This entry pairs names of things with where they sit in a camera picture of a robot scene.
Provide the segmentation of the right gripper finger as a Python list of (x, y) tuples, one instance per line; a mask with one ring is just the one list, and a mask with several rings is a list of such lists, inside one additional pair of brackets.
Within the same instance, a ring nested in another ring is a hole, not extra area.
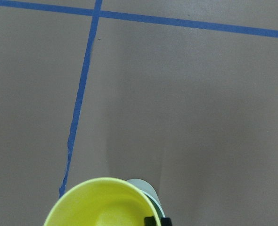
[(159, 222), (157, 222), (154, 216), (145, 217), (144, 226), (172, 226), (172, 220), (170, 218), (159, 218)]

